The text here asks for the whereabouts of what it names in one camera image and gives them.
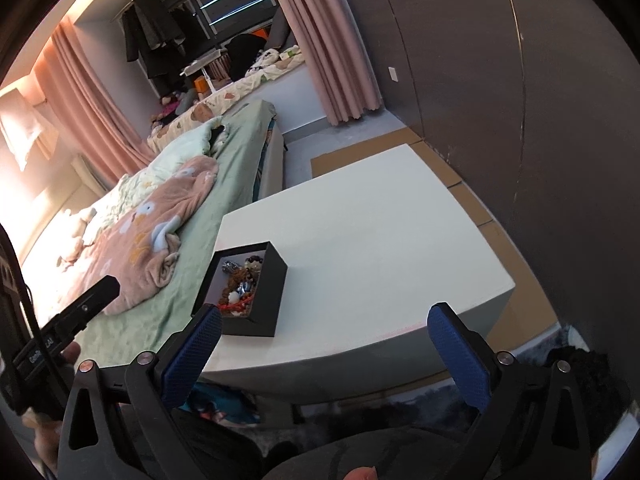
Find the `black jewelry box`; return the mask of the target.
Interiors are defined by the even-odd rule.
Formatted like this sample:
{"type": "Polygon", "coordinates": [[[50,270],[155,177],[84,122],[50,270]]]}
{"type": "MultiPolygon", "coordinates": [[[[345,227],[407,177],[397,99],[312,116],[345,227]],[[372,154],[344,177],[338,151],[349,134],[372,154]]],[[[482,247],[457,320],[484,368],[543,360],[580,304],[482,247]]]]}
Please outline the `black jewelry box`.
{"type": "Polygon", "coordinates": [[[222,332],[273,337],[288,266],[270,242],[214,251],[196,295],[192,314],[215,308],[222,332]]]}

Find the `brown cardboard floor sheet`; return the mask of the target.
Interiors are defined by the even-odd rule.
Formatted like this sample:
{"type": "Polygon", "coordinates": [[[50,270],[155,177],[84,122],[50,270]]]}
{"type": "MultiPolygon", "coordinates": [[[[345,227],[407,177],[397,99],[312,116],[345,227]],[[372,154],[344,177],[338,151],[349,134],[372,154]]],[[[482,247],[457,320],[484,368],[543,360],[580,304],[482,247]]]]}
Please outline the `brown cardboard floor sheet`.
{"type": "Polygon", "coordinates": [[[558,324],[528,264],[469,187],[408,129],[315,157],[327,191],[314,262],[334,309],[332,396],[420,382],[442,370],[425,333],[445,301],[492,348],[558,324]]]}

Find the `pink floral blanket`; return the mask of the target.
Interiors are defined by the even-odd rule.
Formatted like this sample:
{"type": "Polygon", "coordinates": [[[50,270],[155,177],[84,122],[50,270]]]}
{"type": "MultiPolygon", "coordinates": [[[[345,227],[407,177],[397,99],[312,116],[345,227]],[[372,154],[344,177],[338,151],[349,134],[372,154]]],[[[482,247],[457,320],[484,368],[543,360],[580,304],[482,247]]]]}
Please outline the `pink floral blanket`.
{"type": "Polygon", "coordinates": [[[218,164],[209,156],[187,160],[82,253],[76,281],[64,300],[75,300],[106,276],[119,282],[118,296],[102,310],[106,315],[126,312],[155,296],[174,275],[181,246],[178,229],[204,203],[217,174],[218,164]]]}

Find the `bed with green sheet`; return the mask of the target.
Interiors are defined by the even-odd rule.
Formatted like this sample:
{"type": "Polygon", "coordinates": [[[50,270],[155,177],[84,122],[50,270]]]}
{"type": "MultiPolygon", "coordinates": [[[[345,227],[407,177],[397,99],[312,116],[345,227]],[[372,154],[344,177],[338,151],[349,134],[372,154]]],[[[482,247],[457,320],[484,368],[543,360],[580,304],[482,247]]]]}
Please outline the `bed with green sheet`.
{"type": "MultiPolygon", "coordinates": [[[[248,102],[221,116],[224,128],[214,131],[206,155],[218,164],[216,182],[200,208],[178,229],[181,246],[174,275],[137,307],[95,316],[76,338],[83,358],[102,366],[127,364],[144,350],[158,350],[171,334],[186,326],[222,218],[253,203],[259,194],[260,170],[266,164],[276,116],[274,105],[264,100],[248,102]]],[[[148,167],[125,174],[111,192],[81,211],[58,212],[42,231],[22,264],[39,324],[47,324],[74,301],[66,302],[64,296],[76,281],[82,253],[171,177],[152,174],[148,167]]]]}

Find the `light green pillow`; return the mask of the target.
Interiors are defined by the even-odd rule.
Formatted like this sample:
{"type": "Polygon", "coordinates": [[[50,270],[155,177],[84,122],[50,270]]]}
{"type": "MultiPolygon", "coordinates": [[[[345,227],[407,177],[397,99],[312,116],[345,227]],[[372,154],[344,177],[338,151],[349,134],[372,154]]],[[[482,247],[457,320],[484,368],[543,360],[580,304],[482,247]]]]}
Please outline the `light green pillow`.
{"type": "Polygon", "coordinates": [[[221,117],[214,117],[200,126],[172,140],[149,164],[157,176],[171,176],[185,162],[198,155],[207,155],[212,146],[214,131],[224,128],[221,117]]]}

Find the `white table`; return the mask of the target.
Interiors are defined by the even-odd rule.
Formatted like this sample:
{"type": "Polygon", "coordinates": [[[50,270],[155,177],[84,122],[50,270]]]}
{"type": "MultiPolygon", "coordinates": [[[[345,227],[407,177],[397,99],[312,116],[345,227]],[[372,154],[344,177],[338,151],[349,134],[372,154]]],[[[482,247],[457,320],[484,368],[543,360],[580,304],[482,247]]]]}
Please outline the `white table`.
{"type": "Polygon", "coordinates": [[[273,244],[288,267],[272,337],[223,336],[213,382],[306,404],[438,373],[427,312],[487,335],[514,283],[427,164],[401,145],[224,216],[217,249],[273,244]]]}

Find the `pink curtain by window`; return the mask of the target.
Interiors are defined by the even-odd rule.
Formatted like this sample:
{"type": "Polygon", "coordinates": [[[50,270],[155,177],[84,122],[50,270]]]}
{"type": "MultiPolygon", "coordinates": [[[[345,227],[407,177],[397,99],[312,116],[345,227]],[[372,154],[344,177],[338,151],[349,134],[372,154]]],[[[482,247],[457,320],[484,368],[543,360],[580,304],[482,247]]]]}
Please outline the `pink curtain by window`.
{"type": "Polygon", "coordinates": [[[114,185],[149,166],[154,153],[107,93],[69,18],[55,27],[34,73],[70,143],[103,181],[114,185]]]}

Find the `patterned cream bench cushion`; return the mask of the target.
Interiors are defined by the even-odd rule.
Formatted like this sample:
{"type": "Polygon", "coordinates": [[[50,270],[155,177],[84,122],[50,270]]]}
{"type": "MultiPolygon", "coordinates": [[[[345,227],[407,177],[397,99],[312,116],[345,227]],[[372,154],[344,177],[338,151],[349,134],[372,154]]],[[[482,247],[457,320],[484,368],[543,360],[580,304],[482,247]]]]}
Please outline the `patterned cream bench cushion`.
{"type": "Polygon", "coordinates": [[[276,49],[265,51],[243,78],[196,101],[167,125],[155,127],[146,143],[154,154],[160,154],[178,136],[204,124],[206,120],[222,116],[260,86],[279,79],[304,63],[303,52],[297,44],[281,52],[276,49]]]}

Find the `dark wooden wardrobe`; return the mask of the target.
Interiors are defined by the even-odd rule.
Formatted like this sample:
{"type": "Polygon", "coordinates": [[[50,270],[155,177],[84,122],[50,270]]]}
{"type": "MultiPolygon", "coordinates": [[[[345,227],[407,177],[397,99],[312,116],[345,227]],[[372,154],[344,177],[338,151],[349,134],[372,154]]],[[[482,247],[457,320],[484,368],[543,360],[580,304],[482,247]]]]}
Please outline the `dark wooden wardrobe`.
{"type": "Polygon", "coordinates": [[[387,106],[488,207],[559,319],[627,368],[639,63],[623,37],[592,0],[347,1],[387,106]]]}

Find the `dark hanging clothes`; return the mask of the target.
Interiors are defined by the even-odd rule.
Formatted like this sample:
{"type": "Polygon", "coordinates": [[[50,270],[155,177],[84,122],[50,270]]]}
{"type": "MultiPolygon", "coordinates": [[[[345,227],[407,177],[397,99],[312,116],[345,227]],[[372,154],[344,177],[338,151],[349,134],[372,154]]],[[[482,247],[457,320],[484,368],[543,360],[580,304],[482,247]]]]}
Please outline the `dark hanging clothes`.
{"type": "Polygon", "coordinates": [[[200,26],[184,9],[171,11],[162,0],[134,0],[120,18],[128,63],[140,61],[160,96],[182,90],[183,69],[201,47],[200,26]]]}

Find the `pink curtain by wardrobe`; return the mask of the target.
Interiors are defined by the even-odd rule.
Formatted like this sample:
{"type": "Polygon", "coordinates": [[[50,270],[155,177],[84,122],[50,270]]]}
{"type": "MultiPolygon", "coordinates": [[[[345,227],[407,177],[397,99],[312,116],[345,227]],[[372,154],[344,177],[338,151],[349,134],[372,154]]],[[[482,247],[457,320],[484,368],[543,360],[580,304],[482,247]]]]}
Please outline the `pink curtain by wardrobe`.
{"type": "Polygon", "coordinates": [[[345,0],[278,0],[331,125],[382,106],[366,49],[345,0]]]}

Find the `white wall switch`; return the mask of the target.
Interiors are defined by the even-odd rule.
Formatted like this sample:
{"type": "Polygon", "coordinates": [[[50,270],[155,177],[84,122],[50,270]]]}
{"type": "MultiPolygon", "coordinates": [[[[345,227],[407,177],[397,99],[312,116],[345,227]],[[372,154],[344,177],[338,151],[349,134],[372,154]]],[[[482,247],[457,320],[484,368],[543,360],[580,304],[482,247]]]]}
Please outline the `white wall switch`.
{"type": "Polygon", "coordinates": [[[398,78],[398,75],[397,75],[397,70],[396,70],[395,67],[388,66],[388,72],[390,73],[390,79],[393,82],[399,82],[399,78],[398,78]]]}

